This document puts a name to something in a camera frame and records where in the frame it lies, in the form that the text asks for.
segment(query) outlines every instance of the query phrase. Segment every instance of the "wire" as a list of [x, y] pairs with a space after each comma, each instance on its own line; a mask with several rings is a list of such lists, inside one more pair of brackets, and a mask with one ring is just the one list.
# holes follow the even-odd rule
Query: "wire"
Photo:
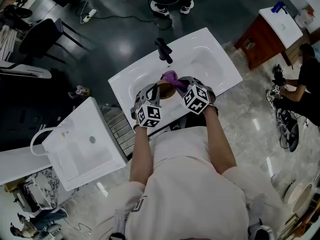
[[81, 2], [84, 2], [84, 1], [85, 1], [85, 4], [84, 4], [84, 6], [83, 6], [83, 8], [82, 8], [82, 11], [81, 11], [81, 14], [80, 14], [80, 24], [86, 23], [85, 21], [82, 21], [82, 14], [83, 14], [83, 12], [84, 12], [85, 7], [86, 7], [87, 4], [88, 4], [88, 1], [87, 1], [87, 0], [83, 0], [83, 1], [81, 1]]
[[168, 19], [170, 19], [170, 24], [169, 24], [169, 26], [164, 27], [164, 28], [159, 27], [159, 26], [157, 25], [156, 21], [153, 20], [153, 19], [152, 19], [152, 20], [143, 20], [143, 19], [140, 19], [140, 18], [138, 18], [138, 17], [136, 17], [136, 16], [133, 16], [133, 15], [131, 15], [131, 16], [111, 15], [111, 16], [108, 16], [108, 17], [90, 17], [90, 18], [91, 18], [91, 19], [100, 19], [100, 20], [106, 20], [106, 19], [110, 19], [110, 18], [122, 18], [122, 19], [134, 18], [134, 19], [136, 19], [137, 21], [143, 22], [143, 23], [151, 23], [151, 22], [153, 22], [154, 25], [155, 25], [159, 30], [167, 30], [167, 29], [170, 28], [171, 25], [172, 25], [172, 20], [171, 20], [170, 18], [168, 18]]
[[92, 232], [92, 229], [91, 229], [90, 227], [88, 227], [87, 225], [83, 224], [83, 223], [78, 223], [79, 229], [77, 229], [77, 228], [75, 228], [74, 226], [72, 226], [65, 218], [64, 218], [64, 220], [65, 220], [66, 223], [68, 223], [68, 225], [69, 225], [71, 228], [73, 228], [73, 229], [75, 229], [75, 230], [77, 230], [77, 231], [81, 231], [80, 225], [83, 225], [83, 226], [85, 226], [86, 228], [88, 228], [88, 229], [90, 230], [90, 232]]
[[[88, 0], [83, 0], [83, 1], [81, 1], [81, 2], [84, 2], [84, 1], [86, 1], [86, 3], [85, 3], [84, 6], [82, 7], [81, 14], [80, 14], [80, 15], [77, 14], [78, 10], [81, 8], [80, 6], [76, 9], [76, 11], [75, 11], [75, 13], [74, 13], [76, 16], [79, 16], [79, 17], [80, 17], [80, 23], [81, 23], [81, 24], [85, 23], [85, 22], [82, 21], [82, 16], [83, 16], [83, 15], [89, 16], [88, 13], [83, 13], [85, 7], [89, 4]], [[169, 20], [168, 26], [162, 28], [162, 27], [159, 27], [159, 26], [158, 26], [158, 24], [157, 24], [157, 22], [155, 21], [155, 19], [149, 19], [149, 20], [148, 20], [148, 19], [140, 19], [140, 18], [138, 18], [137, 16], [134, 16], [134, 15], [130, 15], [130, 16], [111, 15], [111, 16], [106, 16], [106, 17], [90, 17], [90, 18], [91, 18], [91, 19], [97, 19], [97, 20], [106, 20], [106, 19], [110, 19], [110, 18], [121, 18], [121, 19], [130, 19], [130, 18], [133, 18], [133, 19], [136, 19], [137, 21], [142, 22], [142, 23], [153, 23], [153, 24], [155, 25], [155, 27], [156, 27], [157, 29], [159, 29], [159, 30], [167, 30], [167, 29], [169, 29], [169, 28], [172, 26], [172, 19], [171, 19], [171, 18], [169, 18], [169, 17], [167, 17], [167, 16], [162, 16], [162, 14], [160, 14], [160, 13], [158, 13], [157, 16], [158, 16], [158, 18], [160, 18], [160, 19]]]
[[300, 117], [302, 117], [302, 115], [300, 115], [299, 117], [296, 116], [297, 113], [290, 111], [291, 115], [294, 116], [295, 120], [298, 120]]
[[282, 133], [282, 134], [280, 135], [280, 138], [279, 138], [280, 147], [283, 148], [283, 149], [285, 149], [285, 150], [286, 150], [286, 149], [289, 149], [292, 144], [291, 144], [290, 146], [288, 146], [288, 147], [284, 147], [284, 146], [281, 145], [281, 138], [282, 138], [282, 136], [285, 136], [285, 134]]
[[51, 12], [51, 10], [52, 10], [53, 8], [56, 7], [56, 5], [57, 5], [57, 3], [43, 16], [43, 18], [41, 19], [41, 21], [44, 20], [44, 18]]

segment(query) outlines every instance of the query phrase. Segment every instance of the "power strip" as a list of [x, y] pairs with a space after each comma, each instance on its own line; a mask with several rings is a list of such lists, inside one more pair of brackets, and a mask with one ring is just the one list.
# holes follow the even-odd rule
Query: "power strip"
[[83, 19], [83, 23], [87, 23], [87, 22], [91, 19], [91, 17], [92, 17], [93, 15], [95, 15], [96, 12], [97, 12], [96, 9], [92, 9], [92, 10], [89, 12], [89, 15], [85, 16], [85, 18]]

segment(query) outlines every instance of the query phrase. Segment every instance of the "table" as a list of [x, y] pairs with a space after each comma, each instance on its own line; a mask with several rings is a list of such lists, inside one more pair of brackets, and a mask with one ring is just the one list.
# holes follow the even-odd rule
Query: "table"
[[254, 22], [234, 45], [243, 50], [250, 70], [284, 52], [303, 36], [289, 14], [283, 9], [273, 13], [271, 9], [259, 10]]

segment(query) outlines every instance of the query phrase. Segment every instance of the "white shirt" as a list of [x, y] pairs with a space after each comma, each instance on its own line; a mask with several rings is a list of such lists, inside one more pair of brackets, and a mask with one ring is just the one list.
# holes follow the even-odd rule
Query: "white shirt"
[[208, 155], [206, 127], [163, 133], [150, 147], [154, 171], [147, 185], [128, 182], [109, 192], [93, 240], [114, 233], [116, 210], [128, 215], [128, 240], [247, 240], [246, 205], [261, 193], [269, 202], [263, 223], [280, 229], [282, 202], [270, 182], [260, 172], [251, 176], [238, 167], [218, 174]]

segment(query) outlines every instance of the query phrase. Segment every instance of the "wrist strap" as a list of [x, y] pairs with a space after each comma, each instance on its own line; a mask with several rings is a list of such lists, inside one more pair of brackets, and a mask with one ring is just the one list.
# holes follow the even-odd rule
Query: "wrist strap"
[[209, 103], [208, 106], [213, 107], [216, 115], [218, 116], [218, 108], [215, 105], [213, 105], [212, 103]]
[[136, 131], [136, 128], [140, 126], [140, 124], [136, 124], [134, 127], [133, 127], [133, 130]]

